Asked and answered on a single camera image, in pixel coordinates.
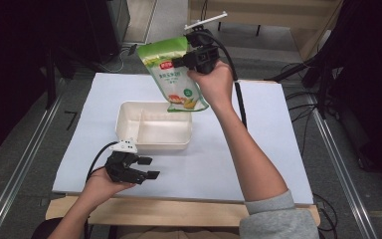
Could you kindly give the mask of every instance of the beige plastic container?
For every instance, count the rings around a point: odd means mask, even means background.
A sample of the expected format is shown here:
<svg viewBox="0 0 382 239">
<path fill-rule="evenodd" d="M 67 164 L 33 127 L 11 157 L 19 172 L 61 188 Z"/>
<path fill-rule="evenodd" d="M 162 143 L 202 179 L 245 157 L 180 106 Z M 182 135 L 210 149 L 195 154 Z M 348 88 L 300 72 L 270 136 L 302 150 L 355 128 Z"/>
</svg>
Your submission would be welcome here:
<svg viewBox="0 0 382 239">
<path fill-rule="evenodd" d="M 169 113 L 167 102 L 125 102 L 116 122 L 119 140 L 137 149 L 184 149 L 191 139 L 191 113 Z"/>
</svg>

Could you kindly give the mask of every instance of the black cable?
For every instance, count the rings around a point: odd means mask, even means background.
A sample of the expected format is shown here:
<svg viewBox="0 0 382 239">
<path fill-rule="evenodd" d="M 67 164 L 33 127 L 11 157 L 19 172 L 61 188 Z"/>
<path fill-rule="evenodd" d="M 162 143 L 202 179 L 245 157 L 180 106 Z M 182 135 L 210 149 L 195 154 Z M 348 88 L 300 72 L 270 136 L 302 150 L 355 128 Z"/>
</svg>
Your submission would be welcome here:
<svg viewBox="0 0 382 239">
<path fill-rule="evenodd" d="M 89 181 L 90 177 L 92 176 L 92 174 L 95 172 L 95 170 L 93 170 L 93 168 L 95 167 L 95 164 L 98 160 L 98 158 L 101 156 L 101 154 L 110 146 L 114 145 L 114 144 L 117 144 L 118 141 L 113 141 L 113 142 L 110 142 L 108 143 L 107 145 L 105 145 L 99 152 L 98 154 L 95 156 L 95 160 L 93 160 L 92 162 L 92 165 L 90 166 L 90 169 L 89 169 L 89 173 L 87 174 L 87 177 L 86 177 L 86 182 Z"/>
<path fill-rule="evenodd" d="M 326 218 L 327 222 L 330 224 L 330 227 L 331 228 L 321 228 L 321 227 L 318 227 L 318 230 L 320 231 L 333 231 L 333 235 L 334 235 L 334 238 L 337 238 L 337 213 L 336 213 L 336 210 L 333 208 L 333 206 L 330 204 L 330 202 L 328 202 L 326 199 L 324 199 L 323 197 L 321 197 L 320 195 L 318 194 L 315 194 L 315 193 L 312 193 L 312 195 L 314 195 L 314 197 L 317 197 L 319 199 L 321 199 L 324 203 L 327 204 L 328 207 L 330 207 L 331 211 L 333 212 L 333 215 L 334 215 L 334 219 L 335 221 L 333 222 L 333 220 L 331 220 L 330 216 L 328 215 L 328 213 L 320 208 L 320 211 L 324 214 L 324 217 Z"/>
<path fill-rule="evenodd" d="M 300 150 L 301 157 L 303 157 L 303 153 L 305 151 L 306 130 L 308 129 L 308 122 L 309 122 L 309 119 L 311 118 L 311 115 L 314 109 L 315 107 L 309 112 L 308 117 L 306 118 L 305 129 L 303 130 L 303 136 L 302 136 L 302 149 Z"/>
<path fill-rule="evenodd" d="M 318 230 L 318 236 L 320 239 L 325 239 L 325 236 L 321 233 L 320 229 L 317 229 Z"/>
<path fill-rule="evenodd" d="M 265 79 L 265 81 L 274 81 L 274 82 L 278 83 L 281 80 L 284 80 L 287 77 L 290 77 L 291 75 L 293 75 L 295 73 L 298 73 L 298 72 L 302 71 L 305 68 L 316 68 L 316 66 L 312 66 L 313 64 L 315 64 L 315 61 L 316 61 L 316 58 L 314 56 L 314 57 L 306 60 L 303 63 L 297 64 L 296 66 L 290 68 L 289 70 L 287 70 L 284 73 L 280 73 L 279 75 L 277 75 L 275 77 Z"/>
<path fill-rule="evenodd" d="M 201 21 L 206 19 L 207 3 L 208 3 L 208 0 L 205 0 L 203 3 L 203 7 L 201 8 L 201 14 L 200 14 L 200 20 Z"/>
<path fill-rule="evenodd" d="M 229 66 L 231 67 L 231 70 L 232 70 L 232 77 L 233 77 L 234 82 L 235 82 L 235 92 L 237 93 L 238 105 L 240 107 L 241 122 L 244 124 L 245 127 L 247 127 L 247 117 L 246 117 L 245 108 L 244 108 L 244 100 L 243 100 L 243 96 L 242 96 L 242 92 L 241 92 L 241 86 L 238 82 L 237 71 L 235 70 L 235 66 L 234 66 L 234 63 L 232 62 L 231 56 L 229 55 L 225 46 L 219 40 L 217 40 L 215 37 L 213 37 L 212 35 L 210 35 L 208 33 L 204 33 L 204 32 L 194 32 L 194 33 L 212 39 L 214 42 L 216 42 L 216 44 L 219 46 L 219 48 L 222 49 L 222 51 L 225 53 L 225 56 L 228 59 Z"/>
<path fill-rule="evenodd" d="M 303 108 L 303 107 L 316 107 L 317 104 L 304 104 L 304 105 L 300 105 L 300 106 L 297 106 L 297 107 L 292 107 L 292 108 L 289 108 L 287 109 L 288 111 L 293 111 L 295 109 L 298 109 L 298 108 Z"/>
<path fill-rule="evenodd" d="M 298 65 L 300 63 L 289 63 L 287 65 L 284 65 L 282 68 L 281 68 L 281 74 L 284 72 L 285 68 L 286 67 L 289 67 L 289 66 L 292 66 L 292 65 Z M 299 72 L 297 72 L 297 74 L 299 75 L 300 79 L 302 80 L 302 76 L 300 75 Z"/>
<path fill-rule="evenodd" d="M 285 97 L 285 100 L 290 100 L 294 97 L 297 97 L 297 96 L 301 96 L 301 95 L 315 95 L 315 93 L 312 93 L 312 92 L 295 92 L 295 93 L 292 93 L 292 94 L 289 94 Z"/>
<path fill-rule="evenodd" d="M 114 145 L 114 144 L 117 144 L 118 142 L 117 141 L 113 141 L 113 142 L 110 142 L 108 143 L 107 145 L 105 145 L 99 152 L 98 154 L 95 156 L 95 159 L 93 160 L 92 162 L 92 165 L 90 166 L 90 169 L 89 169 L 89 172 L 87 174 L 87 177 L 86 177 L 86 183 L 89 181 L 90 177 L 92 176 L 92 174 L 96 171 L 96 170 L 99 170 L 101 169 L 101 167 L 93 170 L 93 168 L 95 167 L 95 164 L 98 160 L 98 158 L 101 156 L 101 154 L 110 146 Z M 89 226 L 89 221 L 86 220 L 85 222 L 85 227 L 84 227 L 84 238 L 85 239 L 90 239 L 90 236 L 92 235 L 92 231 L 93 231 L 93 227 L 90 227 Z"/>
<path fill-rule="evenodd" d="M 306 109 L 305 111 L 299 113 L 299 115 L 297 115 L 295 119 L 292 119 L 291 122 L 295 122 L 295 121 L 300 120 L 300 119 L 302 119 L 302 118 L 304 118 L 304 117 L 307 117 L 309 114 L 311 114 L 311 112 L 314 110 L 314 108 L 308 108 L 308 109 Z"/>
</svg>

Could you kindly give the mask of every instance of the green snack bag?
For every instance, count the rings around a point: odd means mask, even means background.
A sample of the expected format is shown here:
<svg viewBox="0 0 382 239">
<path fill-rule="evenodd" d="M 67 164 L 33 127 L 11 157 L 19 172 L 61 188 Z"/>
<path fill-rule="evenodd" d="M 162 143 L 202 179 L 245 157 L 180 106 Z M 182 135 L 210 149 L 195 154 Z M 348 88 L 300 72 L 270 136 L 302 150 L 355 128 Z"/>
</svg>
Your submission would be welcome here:
<svg viewBox="0 0 382 239">
<path fill-rule="evenodd" d="M 173 67 L 172 59 L 184 56 L 187 46 L 187 39 L 178 37 L 147 44 L 137 50 L 142 63 L 170 103 L 169 112 L 200 112 L 209 107 L 197 84 L 188 78 L 188 68 Z"/>
</svg>

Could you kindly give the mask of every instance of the gray floor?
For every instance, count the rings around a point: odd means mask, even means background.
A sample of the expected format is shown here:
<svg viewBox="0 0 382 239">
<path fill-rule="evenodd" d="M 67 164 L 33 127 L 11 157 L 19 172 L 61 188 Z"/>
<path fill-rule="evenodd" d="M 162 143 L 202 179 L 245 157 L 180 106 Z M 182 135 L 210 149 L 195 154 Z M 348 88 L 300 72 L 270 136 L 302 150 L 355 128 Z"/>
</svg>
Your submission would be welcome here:
<svg viewBox="0 0 382 239">
<path fill-rule="evenodd" d="M 124 41 L 133 43 L 145 43 L 148 37 L 150 22 L 153 18 L 156 0 L 128 0 L 130 22 Z"/>
<path fill-rule="evenodd" d="M 186 7 L 187 1 L 185 0 L 158 0 L 148 42 L 183 34 L 182 29 L 186 24 Z M 264 79 L 275 76 L 288 63 L 300 62 L 300 57 L 286 28 L 264 26 L 257 38 L 255 37 L 257 26 L 224 24 L 221 32 L 217 32 L 216 24 L 209 27 L 214 28 L 211 29 L 213 33 L 222 39 L 230 50 L 238 76 L 242 79 Z M 120 73 L 147 74 L 136 56 L 123 56 L 122 59 L 123 68 Z M 117 69 L 120 61 L 116 60 L 107 66 Z M 74 120 L 73 126 L 67 128 L 72 120 L 72 115 L 66 114 L 65 111 L 81 112 L 93 77 L 94 74 L 89 70 L 79 68 L 73 80 L 66 80 L 67 86 L 64 88 L 55 117 L 14 201 L 11 202 L 11 207 L 6 213 L 2 225 L 0 225 L 0 238 L 30 238 L 36 226 L 45 218 L 49 199 L 60 196 L 52 193 L 52 184 L 79 118 Z M 305 91 L 300 84 L 298 75 L 282 81 L 282 84 L 286 95 Z M 307 104 L 308 100 L 307 95 L 302 95 L 288 100 L 287 103 L 289 107 L 294 107 Z M 46 95 L 43 95 L 2 144 L 0 148 L 0 194 L 5 189 L 30 137 L 45 113 L 45 104 Z M 303 110 L 305 109 L 291 111 L 291 118 L 294 119 Z M 348 168 L 356 191 L 369 213 L 377 237 L 382 238 L 382 173 L 370 173 L 360 169 L 357 164 L 357 156 L 340 123 L 329 115 L 325 122 L 330 128 L 334 142 Z M 317 121 L 314 117 L 309 120 L 303 118 L 297 120 L 293 127 L 298 145 L 301 149 L 304 147 L 302 158 L 312 191 L 325 198 L 336 210 L 338 237 L 363 238 L 353 214 L 354 208 L 351 208 L 347 194 L 336 173 Z M 324 217 L 321 217 L 321 221 L 321 227 L 329 227 Z M 93 238 L 103 238 L 105 233 L 107 233 L 107 227 L 97 226 Z M 324 235 L 326 238 L 333 238 L 331 232 L 325 232 Z"/>
</svg>

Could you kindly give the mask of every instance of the black mount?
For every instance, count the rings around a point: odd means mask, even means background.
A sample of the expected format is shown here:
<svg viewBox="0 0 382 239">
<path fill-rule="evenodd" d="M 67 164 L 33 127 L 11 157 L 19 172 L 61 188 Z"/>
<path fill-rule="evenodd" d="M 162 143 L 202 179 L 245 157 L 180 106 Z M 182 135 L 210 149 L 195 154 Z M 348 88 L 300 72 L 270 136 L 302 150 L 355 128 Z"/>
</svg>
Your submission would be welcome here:
<svg viewBox="0 0 382 239">
<path fill-rule="evenodd" d="M 130 168 L 133 163 L 150 165 L 151 157 L 141 157 L 130 152 L 114 151 L 104 165 L 113 182 L 130 182 L 141 184 L 146 179 L 156 179 L 160 171 L 139 171 Z"/>
<path fill-rule="evenodd" d="M 355 19 L 358 17 L 357 13 L 360 12 L 359 6 L 361 2 L 344 1 L 333 31 L 315 56 L 286 72 L 265 80 L 279 82 L 308 68 L 302 79 L 302 85 L 305 88 L 312 88 L 316 81 L 319 80 L 317 107 L 321 117 L 325 119 L 325 99 L 327 91 L 333 83 L 332 70 L 344 67 L 346 61 L 345 52 L 353 51 L 352 47 L 349 47 L 349 43 L 354 41 L 355 36 L 349 33 L 352 32 L 350 28 L 360 27 L 354 25 L 353 22 L 357 22 Z"/>
<path fill-rule="evenodd" d="M 217 46 L 213 46 L 213 34 L 204 29 L 203 26 L 193 27 L 193 32 L 188 33 L 185 37 L 188 43 L 196 48 L 186 53 L 182 58 L 172 59 L 173 67 L 187 67 L 190 70 L 196 70 L 202 74 L 209 74 L 215 68 L 215 64 L 219 59 L 219 50 Z"/>
</svg>

